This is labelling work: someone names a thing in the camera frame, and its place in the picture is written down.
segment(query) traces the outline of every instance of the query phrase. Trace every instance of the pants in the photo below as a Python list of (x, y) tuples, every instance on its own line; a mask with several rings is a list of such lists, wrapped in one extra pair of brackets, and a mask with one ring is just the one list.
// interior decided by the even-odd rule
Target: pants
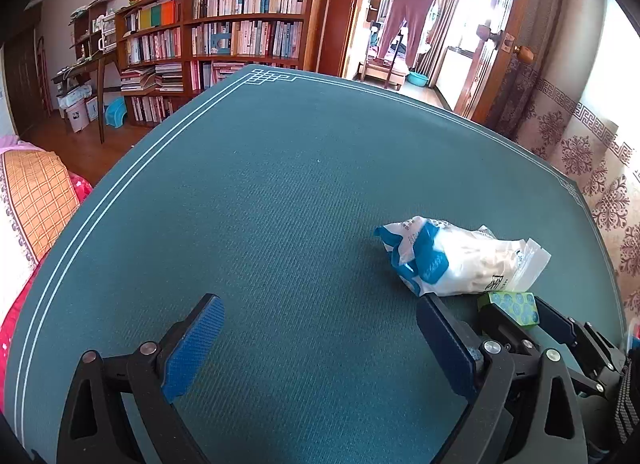
[(382, 27), (378, 58), (384, 58), (391, 41), (398, 35), (406, 21), (409, 34), (406, 38), (406, 64), (413, 67), (420, 46), (420, 37), (434, 0), (391, 0), (389, 13)]

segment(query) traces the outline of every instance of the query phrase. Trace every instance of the red fabric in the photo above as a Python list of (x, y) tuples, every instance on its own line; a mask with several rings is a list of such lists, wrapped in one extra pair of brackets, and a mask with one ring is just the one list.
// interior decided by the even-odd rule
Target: red fabric
[[(84, 199), (91, 193), (93, 189), (91, 184), (87, 183), (82, 177), (74, 174), (73, 172), (69, 172), (69, 179), (71, 180), (71, 184), (74, 187), (74, 191), (76, 192), (76, 196), (78, 196), (78, 200), (82, 203)], [(25, 284), (18, 298), (15, 299), (14, 304), (9, 309), (9, 312), (6, 314), (4, 321), (2, 322), (2, 326), (0, 327), (0, 412), (4, 414), (4, 376), (6, 374), (6, 362), (9, 357), (9, 349), (11, 346), (11, 338), (14, 336), (15, 325), (18, 323), (18, 316), (20, 316), (20, 311), (22, 310), (22, 304), (24, 300), (26, 300), (29, 291), (31, 290), (31, 285), (33, 285), (33, 281), (36, 279), (38, 271), (40, 270), (40, 266), (44, 262), (47, 255), (45, 254), (36, 268), (29, 278), (29, 281)]]

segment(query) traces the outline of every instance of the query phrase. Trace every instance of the silver bolt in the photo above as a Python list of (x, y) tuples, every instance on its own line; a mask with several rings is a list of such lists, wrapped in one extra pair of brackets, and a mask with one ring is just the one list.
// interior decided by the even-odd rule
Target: silver bolt
[(556, 349), (549, 349), (546, 351), (546, 357), (548, 357), (551, 361), (560, 361), (560, 352)]
[(484, 342), (484, 350), (489, 352), (489, 354), (497, 354), (500, 352), (500, 344), (497, 341), (490, 339), (489, 341)]
[(82, 363), (91, 363), (95, 360), (96, 354), (92, 350), (88, 350), (84, 354), (82, 354)]
[(140, 352), (142, 352), (145, 356), (153, 354), (156, 349), (158, 349), (158, 345), (156, 345), (152, 341), (147, 341), (146, 343), (140, 345)]

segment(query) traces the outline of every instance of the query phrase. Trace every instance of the teal table mat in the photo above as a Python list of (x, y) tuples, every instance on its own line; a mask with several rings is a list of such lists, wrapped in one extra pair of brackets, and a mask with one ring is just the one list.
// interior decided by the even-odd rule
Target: teal table mat
[[(144, 137), (62, 232), (15, 331), (9, 423), (54, 462), (81, 354), (159, 340), (215, 293), (225, 325), (175, 403), (213, 463), (428, 462), (465, 403), (372, 235), (413, 215), (532, 237), (552, 255), (532, 292), (620, 341), (612, 267), (570, 180), (398, 94), (247, 66)], [(476, 297), (447, 304), (473, 319)]]

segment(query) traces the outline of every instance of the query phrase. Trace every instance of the small green patterned box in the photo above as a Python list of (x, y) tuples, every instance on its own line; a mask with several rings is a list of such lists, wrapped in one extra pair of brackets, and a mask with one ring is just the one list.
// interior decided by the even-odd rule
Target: small green patterned box
[(533, 293), (491, 291), (478, 298), (478, 309), (481, 309), (488, 303), (495, 303), (521, 327), (533, 327), (540, 323), (536, 299)]

